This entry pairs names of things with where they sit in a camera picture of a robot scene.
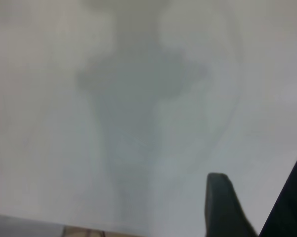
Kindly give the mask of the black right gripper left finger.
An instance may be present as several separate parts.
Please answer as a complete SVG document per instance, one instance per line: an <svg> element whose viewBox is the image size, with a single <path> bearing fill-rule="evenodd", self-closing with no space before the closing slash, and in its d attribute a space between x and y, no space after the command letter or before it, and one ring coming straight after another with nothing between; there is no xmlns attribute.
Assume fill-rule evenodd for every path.
<svg viewBox="0 0 297 237"><path fill-rule="evenodd" d="M207 175L205 224L207 237L257 236L226 174Z"/></svg>

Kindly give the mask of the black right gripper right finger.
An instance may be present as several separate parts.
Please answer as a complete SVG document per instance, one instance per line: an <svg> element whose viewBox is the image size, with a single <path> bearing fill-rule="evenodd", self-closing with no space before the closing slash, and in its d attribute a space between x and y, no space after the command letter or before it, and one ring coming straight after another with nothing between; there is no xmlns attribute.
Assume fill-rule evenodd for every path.
<svg viewBox="0 0 297 237"><path fill-rule="evenodd" d="M297 237L297 161L259 235Z"/></svg>

